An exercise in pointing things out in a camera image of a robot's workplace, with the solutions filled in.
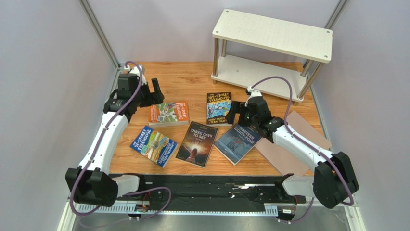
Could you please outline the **black 169-storey treehouse book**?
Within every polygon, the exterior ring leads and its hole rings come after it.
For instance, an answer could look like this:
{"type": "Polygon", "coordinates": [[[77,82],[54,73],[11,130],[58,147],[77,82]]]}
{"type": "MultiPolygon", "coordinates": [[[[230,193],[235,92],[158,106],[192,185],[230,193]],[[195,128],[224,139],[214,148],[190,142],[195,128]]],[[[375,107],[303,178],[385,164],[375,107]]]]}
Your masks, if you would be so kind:
{"type": "Polygon", "coordinates": [[[226,120],[231,102],[231,92],[208,93],[206,96],[206,124],[209,126],[231,126],[226,120]]]}

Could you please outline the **orange treehouse book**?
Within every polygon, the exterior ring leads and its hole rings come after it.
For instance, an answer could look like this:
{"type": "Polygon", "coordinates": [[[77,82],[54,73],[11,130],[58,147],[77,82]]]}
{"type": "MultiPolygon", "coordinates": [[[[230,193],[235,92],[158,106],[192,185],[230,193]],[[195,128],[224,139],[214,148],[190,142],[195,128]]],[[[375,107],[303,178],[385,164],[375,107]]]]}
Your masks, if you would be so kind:
{"type": "Polygon", "coordinates": [[[169,127],[189,123],[186,101],[164,102],[150,106],[148,124],[150,127],[169,127]]]}

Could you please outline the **Nineteen Eighty-Four book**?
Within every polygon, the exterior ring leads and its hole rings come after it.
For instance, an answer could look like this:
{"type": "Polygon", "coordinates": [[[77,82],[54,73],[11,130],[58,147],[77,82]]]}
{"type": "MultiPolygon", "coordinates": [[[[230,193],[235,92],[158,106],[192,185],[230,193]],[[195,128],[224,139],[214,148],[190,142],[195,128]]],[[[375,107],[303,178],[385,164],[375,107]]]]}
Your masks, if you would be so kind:
{"type": "Polygon", "coordinates": [[[214,147],[235,166],[261,138],[261,135],[252,127],[235,124],[214,142],[214,147]]]}

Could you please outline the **blue 91-storey treehouse book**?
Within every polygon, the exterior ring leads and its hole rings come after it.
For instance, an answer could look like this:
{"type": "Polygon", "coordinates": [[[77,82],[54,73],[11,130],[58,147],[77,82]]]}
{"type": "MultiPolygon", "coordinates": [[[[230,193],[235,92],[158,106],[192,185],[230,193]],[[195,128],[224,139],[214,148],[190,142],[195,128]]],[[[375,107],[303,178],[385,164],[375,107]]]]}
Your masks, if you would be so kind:
{"type": "Polygon", "coordinates": [[[161,168],[166,166],[178,147],[179,144],[176,141],[149,126],[144,126],[130,144],[132,150],[151,160],[161,168]]]}

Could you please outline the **Three Days to See book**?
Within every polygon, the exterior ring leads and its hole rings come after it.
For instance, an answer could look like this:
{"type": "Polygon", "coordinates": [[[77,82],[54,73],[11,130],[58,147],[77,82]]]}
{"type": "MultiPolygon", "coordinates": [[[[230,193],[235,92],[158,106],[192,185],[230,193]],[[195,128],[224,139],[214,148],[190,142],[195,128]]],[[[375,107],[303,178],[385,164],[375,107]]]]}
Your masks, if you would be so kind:
{"type": "Polygon", "coordinates": [[[176,158],[205,168],[217,134],[218,128],[192,121],[176,154],[176,158]]]}

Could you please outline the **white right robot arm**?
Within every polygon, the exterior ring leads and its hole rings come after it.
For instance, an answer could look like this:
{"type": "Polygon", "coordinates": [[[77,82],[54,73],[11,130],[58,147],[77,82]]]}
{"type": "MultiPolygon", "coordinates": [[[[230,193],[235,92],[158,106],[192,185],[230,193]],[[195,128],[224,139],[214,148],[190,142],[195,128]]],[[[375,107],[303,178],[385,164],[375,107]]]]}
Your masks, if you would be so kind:
{"type": "Polygon", "coordinates": [[[238,124],[251,127],[263,138],[289,151],[313,172],[312,177],[286,175],[280,187],[287,195],[316,198],[323,206],[332,209],[339,204],[352,206],[353,194],[359,184],[349,156],[321,148],[296,132],[286,118],[272,116],[262,96],[250,97],[245,102],[233,101],[226,116],[232,124],[239,115],[238,124]]]}

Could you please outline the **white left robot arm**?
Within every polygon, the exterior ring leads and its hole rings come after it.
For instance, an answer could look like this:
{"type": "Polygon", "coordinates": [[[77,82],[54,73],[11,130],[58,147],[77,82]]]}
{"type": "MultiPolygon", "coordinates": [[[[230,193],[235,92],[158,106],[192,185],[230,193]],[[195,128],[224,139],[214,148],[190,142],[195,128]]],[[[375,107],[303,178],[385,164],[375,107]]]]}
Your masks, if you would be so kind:
{"type": "Polygon", "coordinates": [[[109,167],[118,141],[139,107],[164,101],[158,80],[151,80],[153,91],[144,75],[120,74],[118,86],[103,107],[102,122],[90,149],[77,168],[69,168],[65,180],[69,187],[70,206],[75,204],[111,207],[118,197],[134,193],[140,185],[137,174],[109,176],[109,167]]]}

